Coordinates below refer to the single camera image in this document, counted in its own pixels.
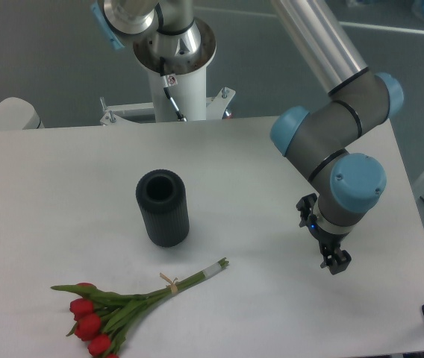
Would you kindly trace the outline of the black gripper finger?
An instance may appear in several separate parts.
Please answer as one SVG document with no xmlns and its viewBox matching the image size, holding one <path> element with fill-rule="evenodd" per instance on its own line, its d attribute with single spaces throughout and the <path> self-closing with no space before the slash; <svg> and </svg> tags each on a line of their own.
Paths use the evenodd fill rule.
<svg viewBox="0 0 424 358">
<path fill-rule="evenodd" d="M 352 261 L 350 254 L 346 250 L 341 250 L 340 244 L 321 243 L 320 253 L 323 258 L 320 268 L 327 268 L 332 275 L 345 271 Z"/>
<path fill-rule="evenodd" d="M 317 216 L 314 214 L 314 205 L 317 202 L 317 195 L 311 193 L 302 197 L 296 205 L 299 211 L 300 227 L 316 227 Z"/>
</svg>

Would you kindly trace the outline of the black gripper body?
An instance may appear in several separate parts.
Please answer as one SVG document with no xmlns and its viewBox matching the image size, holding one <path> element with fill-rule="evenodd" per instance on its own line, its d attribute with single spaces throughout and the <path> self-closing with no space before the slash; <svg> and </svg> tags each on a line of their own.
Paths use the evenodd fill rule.
<svg viewBox="0 0 424 358">
<path fill-rule="evenodd" d="M 310 234 L 317 239 L 321 246 L 324 246 L 328 249 L 335 249 L 340 245 L 343 239 L 346 237 L 345 233 L 336 234 L 332 233 L 330 230 L 325 229 L 325 227 L 318 222 L 316 215 L 311 214 L 308 217 L 308 230 Z"/>
</svg>

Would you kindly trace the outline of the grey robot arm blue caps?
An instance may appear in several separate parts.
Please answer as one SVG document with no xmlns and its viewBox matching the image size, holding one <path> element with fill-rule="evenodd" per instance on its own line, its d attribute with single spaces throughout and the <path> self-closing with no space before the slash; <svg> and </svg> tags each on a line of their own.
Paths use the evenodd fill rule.
<svg viewBox="0 0 424 358">
<path fill-rule="evenodd" d="M 324 1 L 272 6 L 330 98 L 313 113 L 285 111 L 270 138 L 314 188 L 296 205 L 300 224 L 318 241 L 322 265 L 338 274 L 352 260 L 342 240 L 377 204 L 387 182 L 377 160 L 346 148 L 394 116 L 404 94 L 391 75 L 369 70 Z M 191 1 L 95 1 L 91 10 L 110 44 L 130 45 L 148 72 L 157 122 L 223 118 L 232 93 L 205 94 L 216 40 Z"/>
</svg>

